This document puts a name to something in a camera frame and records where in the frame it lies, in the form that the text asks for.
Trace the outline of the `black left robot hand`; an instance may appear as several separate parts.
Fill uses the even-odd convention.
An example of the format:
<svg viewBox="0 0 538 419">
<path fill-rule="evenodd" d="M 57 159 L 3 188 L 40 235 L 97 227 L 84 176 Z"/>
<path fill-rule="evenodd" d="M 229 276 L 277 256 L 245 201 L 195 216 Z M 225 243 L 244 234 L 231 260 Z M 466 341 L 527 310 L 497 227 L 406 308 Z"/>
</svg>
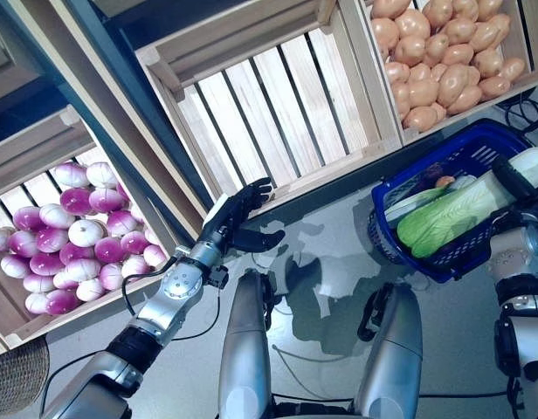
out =
<svg viewBox="0 0 538 419">
<path fill-rule="evenodd" d="M 260 178 L 244 186 L 224 201 L 203 227 L 198 240 L 214 244 L 222 255 L 229 249 L 261 253 L 274 248 L 285 237 L 283 230 L 266 234 L 242 228 L 250 213 L 260 209 L 271 192 L 269 177 Z"/>
</svg>

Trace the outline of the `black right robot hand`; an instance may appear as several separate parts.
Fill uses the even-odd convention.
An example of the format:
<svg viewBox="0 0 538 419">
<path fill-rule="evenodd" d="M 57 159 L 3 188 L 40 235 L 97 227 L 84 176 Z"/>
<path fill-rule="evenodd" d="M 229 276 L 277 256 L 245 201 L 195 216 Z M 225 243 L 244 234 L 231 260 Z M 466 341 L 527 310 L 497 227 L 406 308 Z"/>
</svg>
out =
<svg viewBox="0 0 538 419">
<path fill-rule="evenodd" d="M 535 188 L 504 155 L 498 155 L 494 159 L 492 171 L 503 189 L 514 199 L 504 210 L 528 214 L 538 220 L 538 187 Z"/>
</svg>

